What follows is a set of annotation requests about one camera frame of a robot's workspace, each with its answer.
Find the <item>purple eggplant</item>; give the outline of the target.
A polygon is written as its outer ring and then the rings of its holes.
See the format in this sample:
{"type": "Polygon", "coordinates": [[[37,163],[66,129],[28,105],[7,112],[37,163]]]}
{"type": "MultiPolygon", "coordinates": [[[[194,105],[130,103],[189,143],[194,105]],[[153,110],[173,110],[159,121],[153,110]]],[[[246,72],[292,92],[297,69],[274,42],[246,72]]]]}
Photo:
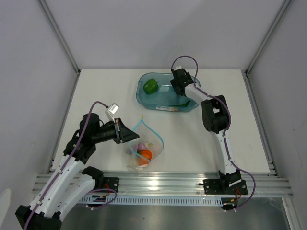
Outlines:
{"type": "Polygon", "coordinates": [[[128,154],[129,155],[133,153],[140,154],[141,151],[148,150],[149,147],[151,146],[152,146],[152,143],[149,143],[149,142],[132,143],[132,145],[128,147],[128,154]]]}

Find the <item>clear zip top bag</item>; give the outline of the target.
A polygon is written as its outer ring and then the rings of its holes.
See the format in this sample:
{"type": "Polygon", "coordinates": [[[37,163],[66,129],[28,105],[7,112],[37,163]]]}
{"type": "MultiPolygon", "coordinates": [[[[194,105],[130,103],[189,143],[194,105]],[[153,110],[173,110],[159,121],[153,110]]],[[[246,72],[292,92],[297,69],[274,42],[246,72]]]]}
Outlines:
{"type": "Polygon", "coordinates": [[[160,134],[145,123],[143,116],[133,131],[139,138],[127,143],[127,168],[130,171],[141,172],[162,153],[165,144],[160,134]]]}

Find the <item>orange tomato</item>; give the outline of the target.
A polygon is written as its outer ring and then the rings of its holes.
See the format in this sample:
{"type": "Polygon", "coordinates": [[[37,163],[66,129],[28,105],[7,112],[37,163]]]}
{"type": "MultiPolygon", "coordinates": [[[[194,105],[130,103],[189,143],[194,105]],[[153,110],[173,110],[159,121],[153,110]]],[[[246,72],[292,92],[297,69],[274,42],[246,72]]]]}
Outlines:
{"type": "Polygon", "coordinates": [[[138,159],[139,165],[149,164],[152,160],[152,157],[153,157],[153,154],[147,149],[144,149],[144,150],[138,152],[138,154],[140,155],[140,157],[138,159]]]}

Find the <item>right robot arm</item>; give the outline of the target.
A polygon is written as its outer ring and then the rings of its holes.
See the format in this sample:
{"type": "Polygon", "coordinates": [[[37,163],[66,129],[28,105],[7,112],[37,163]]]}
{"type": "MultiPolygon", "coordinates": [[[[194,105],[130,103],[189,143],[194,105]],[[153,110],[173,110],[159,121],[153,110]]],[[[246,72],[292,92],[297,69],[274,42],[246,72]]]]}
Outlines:
{"type": "Polygon", "coordinates": [[[206,93],[191,75],[181,66],[171,69],[171,85],[177,95],[186,96],[201,105],[202,121],[205,129],[215,141],[219,160],[219,180],[216,185],[204,188],[207,194],[230,194],[242,182],[240,170],[235,166],[227,131],[231,116],[223,95],[206,93]]]}

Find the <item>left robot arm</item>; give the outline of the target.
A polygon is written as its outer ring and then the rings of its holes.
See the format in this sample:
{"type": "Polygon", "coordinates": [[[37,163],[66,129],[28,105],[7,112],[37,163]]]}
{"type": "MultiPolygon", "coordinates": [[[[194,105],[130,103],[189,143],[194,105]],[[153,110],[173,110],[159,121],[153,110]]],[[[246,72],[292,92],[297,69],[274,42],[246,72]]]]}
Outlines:
{"type": "Polygon", "coordinates": [[[59,230],[69,211],[88,193],[117,194],[108,185],[104,173],[86,167],[96,145],[109,140],[126,143],[140,136],[127,128],[120,118],[100,124],[99,115],[85,114],[79,129],[68,142],[58,168],[37,197],[28,205],[20,205],[15,215],[24,230],[59,230]]]}

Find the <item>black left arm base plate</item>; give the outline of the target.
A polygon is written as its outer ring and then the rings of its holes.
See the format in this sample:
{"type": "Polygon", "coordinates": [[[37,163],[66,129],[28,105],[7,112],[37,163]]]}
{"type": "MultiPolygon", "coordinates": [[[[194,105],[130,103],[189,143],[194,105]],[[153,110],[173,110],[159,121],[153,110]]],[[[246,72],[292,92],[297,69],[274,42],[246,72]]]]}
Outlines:
{"type": "Polygon", "coordinates": [[[104,178],[102,188],[113,189],[117,192],[118,187],[119,187],[119,178],[118,177],[105,177],[104,178]]]}

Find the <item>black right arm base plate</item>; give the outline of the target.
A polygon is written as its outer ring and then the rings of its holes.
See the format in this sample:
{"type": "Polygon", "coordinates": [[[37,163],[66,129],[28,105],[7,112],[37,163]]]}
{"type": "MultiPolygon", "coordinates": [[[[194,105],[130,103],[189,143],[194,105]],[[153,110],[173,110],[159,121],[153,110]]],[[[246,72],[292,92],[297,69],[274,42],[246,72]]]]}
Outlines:
{"type": "Polygon", "coordinates": [[[198,184],[206,195],[247,195],[248,189],[245,180],[228,187],[220,179],[205,179],[198,184]]]}

